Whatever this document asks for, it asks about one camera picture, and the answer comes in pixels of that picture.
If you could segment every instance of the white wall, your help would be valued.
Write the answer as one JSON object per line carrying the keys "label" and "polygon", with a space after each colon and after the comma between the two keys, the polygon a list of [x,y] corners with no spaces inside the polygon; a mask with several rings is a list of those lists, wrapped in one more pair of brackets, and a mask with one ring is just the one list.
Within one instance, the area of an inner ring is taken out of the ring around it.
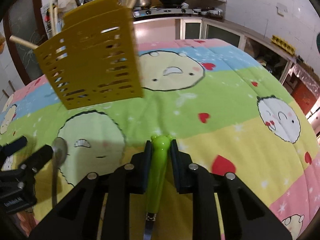
{"label": "white wall", "polygon": [[[0,22],[0,32],[4,35],[3,21]],[[23,84],[23,82],[22,82],[22,80],[16,70],[16,67],[12,61],[7,42],[4,43],[4,51],[2,54],[0,54],[0,67],[2,69],[4,69],[8,80],[11,81],[15,90],[18,90],[18,89],[24,87],[24,84]]]}
{"label": "white wall", "polygon": [[[296,48],[296,54],[320,76],[320,54],[316,36],[320,18],[309,0],[227,0],[226,20],[246,26],[266,37],[278,35]],[[276,4],[288,8],[284,17]]]}

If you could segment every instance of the spoon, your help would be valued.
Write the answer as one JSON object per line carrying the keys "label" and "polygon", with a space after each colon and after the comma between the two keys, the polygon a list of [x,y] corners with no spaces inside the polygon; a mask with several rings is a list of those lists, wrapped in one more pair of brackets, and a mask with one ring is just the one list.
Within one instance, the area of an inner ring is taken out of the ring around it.
{"label": "spoon", "polygon": [[57,137],[52,142],[52,208],[57,204],[57,182],[58,182],[58,169],[65,162],[68,154],[68,146],[66,141]]}

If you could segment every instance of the green spoon handle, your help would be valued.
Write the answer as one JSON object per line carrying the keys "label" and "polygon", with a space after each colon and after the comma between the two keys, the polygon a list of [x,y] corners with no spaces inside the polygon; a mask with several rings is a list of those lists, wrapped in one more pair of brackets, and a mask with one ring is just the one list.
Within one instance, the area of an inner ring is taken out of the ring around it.
{"label": "green spoon handle", "polygon": [[170,138],[167,136],[152,137],[152,146],[153,153],[147,187],[147,212],[158,213],[167,168]]}

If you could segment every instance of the door frame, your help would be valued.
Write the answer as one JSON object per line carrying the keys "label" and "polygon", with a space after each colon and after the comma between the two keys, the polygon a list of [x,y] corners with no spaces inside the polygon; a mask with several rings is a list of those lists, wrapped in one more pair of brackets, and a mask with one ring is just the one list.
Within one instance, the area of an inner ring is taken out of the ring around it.
{"label": "door frame", "polygon": [[[41,45],[42,43],[44,43],[45,41],[48,40],[47,34],[45,32],[43,20],[42,20],[41,10],[40,10],[42,7],[42,1],[41,0],[32,0],[32,2],[33,2],[33,12],[35,14],[37,30],[42,37],[42,39],[40,40],[40,42],[37,45]],[[20,56],[18,54],[15,43],[9,41],[9,38],[12,35],[10,25],[9,25],[9,10],[10,10],[10,8],[7,10],[7,12],[5,13],[5,15],[3,17],[4,36],[7,41],[8,49],[9,49],[13,64],[14,64],[22,82],[25,85],[28,85],[31,82],[31,79],[30,79],[27,71],[24,68],[24,65],[20,59]]]}

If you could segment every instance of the cartoon face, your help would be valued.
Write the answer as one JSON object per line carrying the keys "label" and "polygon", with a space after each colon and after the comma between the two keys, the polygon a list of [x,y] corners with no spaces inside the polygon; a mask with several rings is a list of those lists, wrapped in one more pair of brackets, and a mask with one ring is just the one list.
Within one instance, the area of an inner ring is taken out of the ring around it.
{"label": "cartoon face", "polygon": [[153,51],[140,56],[142,86],[153,91],[189,88],[204,76],[204,69],[184,53]]}
{"label": "cartoon face", "polygon": [[292,240],[296,240],[302,228],[302,221],[304,219],[304,215],[293,215],[282,220],[282,224],[290,231]]}
{"label": "cartoon face", "polygon": [[4,105],[3,109],[2,109],[2,112],[7,111],[7,109],[9,107],[9,105],[11,104],[12,100],[13,100],[13,94],[8,98],[7,102],[5,103],[5,105]]}
{"label": "cartoon face", "polygon": [[88,111],[66,121],[58,137],[66,140],[68,155],[61,172],[74,186],[88,173],[112,173],[119,167],[124,135],[105,113]]}
{"label": "cartoon face", "polygon": [[264,124],[276,136],[286,142],[295,143],[300,135],[300,122],[284,101],[275,96],[258,98],[258,109]]}
{"label": "cartoon face", "polygon": [[17,105],[13,105],[5,114],[4,120],[2,121],[1,127],[0,127],[0,134],[4,134],[7,131],[9,124],[11,123],[12,119],[16,116],[16,110],[17,110]]}

